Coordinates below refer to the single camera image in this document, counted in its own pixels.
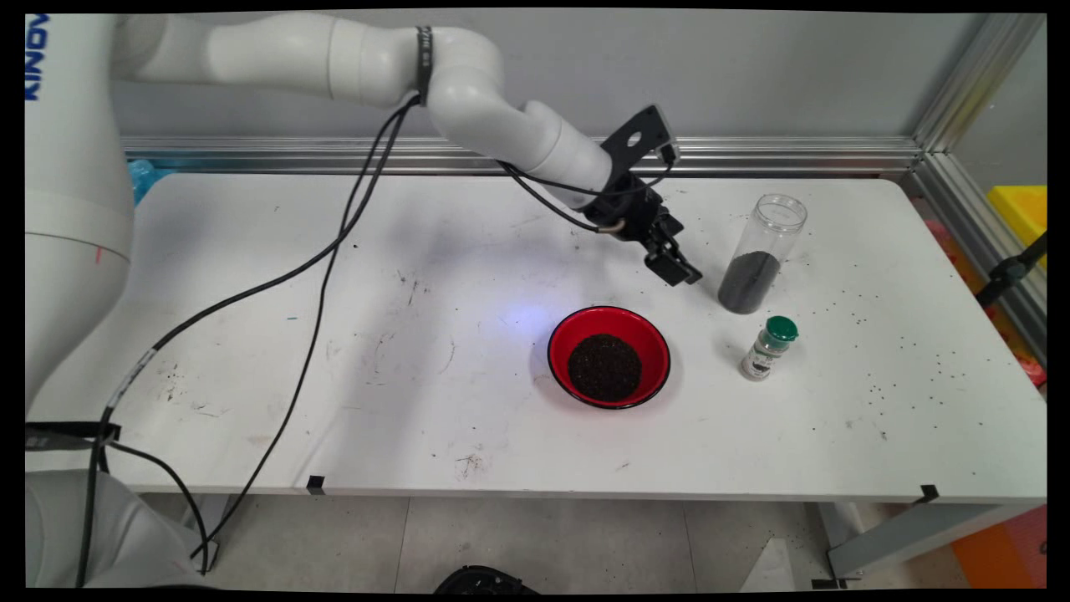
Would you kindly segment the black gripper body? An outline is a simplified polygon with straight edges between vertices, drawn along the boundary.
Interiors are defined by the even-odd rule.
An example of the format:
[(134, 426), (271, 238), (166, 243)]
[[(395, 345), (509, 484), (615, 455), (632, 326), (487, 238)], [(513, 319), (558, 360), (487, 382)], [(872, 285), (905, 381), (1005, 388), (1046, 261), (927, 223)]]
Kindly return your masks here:
[(649, 243), (666, 216), (664, 199), (637, 176), (620, 176), (585, 207), (586, 220), (597, 227), (623, 222), (613, 236), (625, 242)]

